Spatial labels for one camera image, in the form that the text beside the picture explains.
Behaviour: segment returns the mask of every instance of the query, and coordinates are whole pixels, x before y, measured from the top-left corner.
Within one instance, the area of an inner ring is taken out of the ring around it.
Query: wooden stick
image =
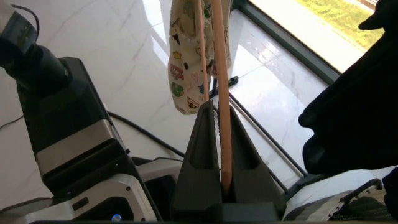
[[[200,30],[200,52],[201,52],[201,67],[203,70],[203,89],[205,90],[205,102],[209,100],[209,84],[207,79],[207,63],[206,63],[206,48],[205,48],[205,28],[203,20],[203,7],[201,0],[198,1],[198,15],[199,15],[199,30]]]
[[[215,39],[215,62],[218,78],[221,139],[221,185],[224,196],[229,194],[232,181],[231,114],[229,110],[228,70],[224,36],[222,0],[211,0],[213,33]]]

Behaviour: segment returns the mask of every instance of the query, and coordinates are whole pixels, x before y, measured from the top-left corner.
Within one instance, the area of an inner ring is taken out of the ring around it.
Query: grass
[[[345,0],[296,1],[365,49],[369,49],[384,33],[383,29],[359,30],[358,25],[371,15],[371,11]]]

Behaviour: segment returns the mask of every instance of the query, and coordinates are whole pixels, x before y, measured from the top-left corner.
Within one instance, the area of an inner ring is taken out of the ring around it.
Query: silver panel
[[[72,205],[85,197],[88,198],[88,204],[74,211]],[[124,197],[134,214],[134,221],[141,221],[142,218],[156,221],[155,213],[139,181],[127,174],[116,174],[69,201],[30,213],[10,224],[29,224],[38,220],[72,220],[110,197]]]
[[[8,21],[14,13],[14,8],[4,0],[0,0],[0,35],[6,28]]]
[[[137,167],[142,181],[147,182],[159,177],[170,175],[177,182],[182,162],[171,159],[157,159]]]
[[[109,121],[102,119],[62,139],[36,154],[35,158],[39,165],[40,174],[43,177],[49,171],[89,151],[95,146],[109,139],[117,139],[116,135]]]

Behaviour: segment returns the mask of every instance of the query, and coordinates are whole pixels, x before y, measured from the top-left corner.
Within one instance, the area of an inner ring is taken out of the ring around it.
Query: blue light
[[[112,222],[118,222],[122,220],[122,216],[120,216],[119,214],[115,214],[112,216]]]

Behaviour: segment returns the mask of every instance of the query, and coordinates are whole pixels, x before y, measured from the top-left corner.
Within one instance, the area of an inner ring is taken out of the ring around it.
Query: patterned fabric
[[[211,0],[201,0],[203,12],[198,12],[197,0],[173,0],[170,15],[169,85],[176,109],[182,114],[195,114],[203,104],[203,71],[198,13],[203,13],[207,73],[217,76],[211,15]],[[224,34],[228,67],[229,13],[231,0],[222,0]]]
[[[369,183],[376,183],[376,186],[369,187]],[[284,220],[395,221],[384,203],[385,194],[381,181],[372,180],[357,190],[346,191],[296,208]]]

